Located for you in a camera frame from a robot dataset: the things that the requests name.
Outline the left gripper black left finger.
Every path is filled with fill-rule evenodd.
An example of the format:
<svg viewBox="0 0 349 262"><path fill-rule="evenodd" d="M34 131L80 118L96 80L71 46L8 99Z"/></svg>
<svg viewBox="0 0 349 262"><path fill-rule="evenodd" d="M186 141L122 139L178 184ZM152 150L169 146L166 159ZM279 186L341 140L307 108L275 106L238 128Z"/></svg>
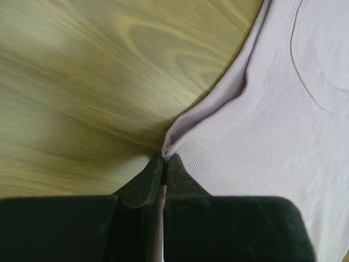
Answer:
<svg viewBox="0 0 349 262"><path fill-rule="evenodd" d="M1 200L1 261L161 261L156 154L110 195Z"/></svg>

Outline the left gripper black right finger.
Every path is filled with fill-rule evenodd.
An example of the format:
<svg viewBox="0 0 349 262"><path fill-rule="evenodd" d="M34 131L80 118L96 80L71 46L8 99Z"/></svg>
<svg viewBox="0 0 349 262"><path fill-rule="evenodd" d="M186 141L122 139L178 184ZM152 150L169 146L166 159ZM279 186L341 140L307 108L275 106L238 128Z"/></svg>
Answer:
<svg viewBox="0 0 349 262"><path fill-rule="evenodd" d="M212 196L179 155L167 167L165 261L315 261L301 214L277 196Z"/></svg>

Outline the pink tank top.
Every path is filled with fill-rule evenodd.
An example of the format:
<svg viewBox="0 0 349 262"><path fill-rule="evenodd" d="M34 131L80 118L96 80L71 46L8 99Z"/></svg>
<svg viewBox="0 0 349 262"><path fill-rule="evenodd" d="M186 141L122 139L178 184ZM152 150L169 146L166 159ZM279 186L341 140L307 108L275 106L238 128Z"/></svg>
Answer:
<svg viewBox="0 0 349 262"><path fill-rule="evenodd" d="M299 208L317 261L348 251L348 1L264 1L217 85L174 122L178 154L214 195Z"/></svg>

